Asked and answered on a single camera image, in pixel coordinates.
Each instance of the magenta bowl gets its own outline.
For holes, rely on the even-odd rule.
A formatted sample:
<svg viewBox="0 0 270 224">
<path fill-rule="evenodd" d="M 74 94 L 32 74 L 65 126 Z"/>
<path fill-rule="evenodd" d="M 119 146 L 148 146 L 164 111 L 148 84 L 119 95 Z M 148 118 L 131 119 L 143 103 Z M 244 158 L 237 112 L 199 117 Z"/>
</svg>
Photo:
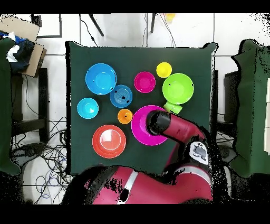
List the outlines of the magenta bowl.
<svg viewBox="0 0 270 224">
<path fill-rule="evenodd" d="M 146 116 L 152 110 L 164 110 L 162 107 L 155 105 L 147 105 L 140 108 L 133 116 L 131 121 L 131 130 L 134 137 L 145 145 L 159 145 L 166 141 L 166 137 L 161 135 L 150 135 L 146 130 Z"/>
<path fill-rule="evenodd" d="M 155 77 L 153 74 L 147 71 L 142 71 L 136 75 L 134 79 L 134 86 L 139 92 L 147 94 L 151 92 L 156 86 Z"/>
</svg>

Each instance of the yellow object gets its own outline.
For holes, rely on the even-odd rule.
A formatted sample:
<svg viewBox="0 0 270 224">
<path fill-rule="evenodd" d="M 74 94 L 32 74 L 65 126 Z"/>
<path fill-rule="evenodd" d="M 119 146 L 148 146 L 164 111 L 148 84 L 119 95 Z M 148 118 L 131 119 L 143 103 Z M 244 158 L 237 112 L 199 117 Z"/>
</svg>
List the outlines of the yellow object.
<svg viewBox="0 0 270 224">
<path fill-rule="evenodd" d="M 172 19 L 175 17 L 175 13 L 166 13 L 166 21 L 171 23 Z"/>
<path fill-rule="evenodd" d="M 171 65 L 167 62 L 162 62 L 157 66 L 157 74 L 161 78 L 166 78 L 171 74 Z"/>
<path fill-rule="evenodd" d="M 133 118 L 133 114 L 130 110 L 128 109 L 121 109 L 118 112 L 117 115 L 118 121 L 124 125 L 128 124 L 131 122 L 132 118 Z"/>
</svg>

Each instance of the light blue bowl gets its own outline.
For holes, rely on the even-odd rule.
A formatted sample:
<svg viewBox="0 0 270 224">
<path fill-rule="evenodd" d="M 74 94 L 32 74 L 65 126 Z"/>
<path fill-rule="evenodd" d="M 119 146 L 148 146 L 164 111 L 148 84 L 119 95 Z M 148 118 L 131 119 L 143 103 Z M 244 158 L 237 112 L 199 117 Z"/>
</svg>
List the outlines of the light blue bowl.
<svg viewBox="0 0 270 224">
<path fill-rule="evenodd" d="M 132 102 L 132 92 L 125 85 L 117 85 L 110 93 L 110 100 L 118 108 L 127 107 Z"/>
<path fill-rule="evenodd" d="M 78 114 L 85 119 L 92 119 L 99 112 L 98 103 L 92 98 L 83 98 L 77 105 Z"/>
<path fill-rule="evenodd" d="M 94 64 L 86 73 L 85 82 L 91 92 L 105 95 L 116 85 L 116 72 L 107 64 Z"/>
</svg>

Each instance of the small yellow bowl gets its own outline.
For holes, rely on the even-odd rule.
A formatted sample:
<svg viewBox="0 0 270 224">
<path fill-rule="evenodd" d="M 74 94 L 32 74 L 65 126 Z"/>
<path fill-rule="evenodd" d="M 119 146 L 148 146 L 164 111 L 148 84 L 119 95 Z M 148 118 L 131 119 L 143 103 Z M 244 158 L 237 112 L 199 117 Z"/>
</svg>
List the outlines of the small yellow bowl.
<svg viewBox="0 0 270 224">
<path fill-rule="evenodd" d="M 118 112 L 117 115 L 118 121 L 124 125 L 128 124 L 131 122 L 132 118 L 133 118 L 133 114 L 130 110 L 128 109 L 121 109 Z"/>
<path fill-rule="evenodd" d="M 157 74 L 161 78 L 166 78 L 171 74 L 171 65 L 167 62 L 162 62 L 157 66 Z"/>
</svg>

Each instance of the fabric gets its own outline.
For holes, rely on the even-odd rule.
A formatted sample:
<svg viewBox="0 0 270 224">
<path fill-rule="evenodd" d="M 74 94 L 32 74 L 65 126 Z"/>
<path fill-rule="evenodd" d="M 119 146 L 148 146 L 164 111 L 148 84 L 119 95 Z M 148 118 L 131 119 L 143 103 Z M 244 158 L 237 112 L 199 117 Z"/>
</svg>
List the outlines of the fabric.
<svg viewBox="0 0 270 224">
<path fill-rule="evenodd" d="M 135 113 L 145 105 L 162 107 L 166 103 L 162 94 L 164 79 L 156 75 L 156 67 L 164 61 L 170 63 L 172 73 L 187 74 L 195 86 L 191 100 L 182 105 L 179 115 L 209 130 L 211 54 L 215 48 L 215 43 L 204 48 L 87 48 L 66 42 L 67 63 L 70 58 L 67 72 L 69 69 L 71 72 L 71 82 L 67 83 L 71 87 L 71 173 L 78 174 L 102 164 L 128 166 L 136 171 L 160 175 L 176 144 L 171 139 L 156 146 L 138 142 L 132 134 L 131 124 L 123 125 L 117 120 L 120 109 L 112 105 L 109 94 L 95 95 L 87 88 L 85 74 L 89 67 L 96 63 L 110 65 L 117 74 L 117 85 L 126 85 L 131 89 L 133 100 L 127 109 Z M 156 86 L 148 94 L 138 92 L 133 84 L 135 76 L 141 71 L 149 71 L 156 78 Z M 77 112 L 78 102 L 85 97 L 93 98 L 99 104 L 98 115 L 93 119 L 83 119 Z M 127 139 L 125 150 L 116 158 L 102 158 L 92 147 L 94 132 L 105 124 L 121 128 Z"/>
<path fill-rule="evenodd" d="M 8 33 L 5 33 L 5 32 L 0 32 L 0 36 L 8 36 L 9 34 Z M 26 38 L 19 38 L 18 36 L 14 36 L 14 41 L 15 41 L 15 43 L 16 44 L 19 44 L 19 43 L 21 43 L 21 42 L 24 42 L 25 40 L 27 40 Z"/>
<path fill-rule="evenodd" d="M 18 175 L 20 168 L 9 159 L 12 131 L 11 69 L 7 52 L 15 45 L 9 38 L 0 40 L 0 171 Z"/>
<path fill-rule="evenodd" d="M 270 49 L 245 40 L 233 57 L 241 72 L 238 86 L 237 141 L 239 154 L 231 163 L 241 177 L 270 174 L 270 156 L 264 152 L 267 79 L 270 78 Z"/>
<path fill-rule="evenodd" d="M 3 38 L 10 38 L 11 40 L 15 41 L 15 34 L 14 32 L 9 33 L 8 35 L 4 36 Z M 15 45 L 13 48 L 11 48 L 7 53 L 7 60 L 9 62 L 17 62 L 17 60 L 14 58 L 13 54 L 17 53 L 19 50 L 19 46 Z"/>
<path fill-rule="evenodd" d="M 17 45 L 19 50 L 13 53 L 16 62 L 10 62 L 13 74 L 24 71 L 29 66 L 29 61 L 35 44 L 32 41 L 25 40 Z"/>
</svg>

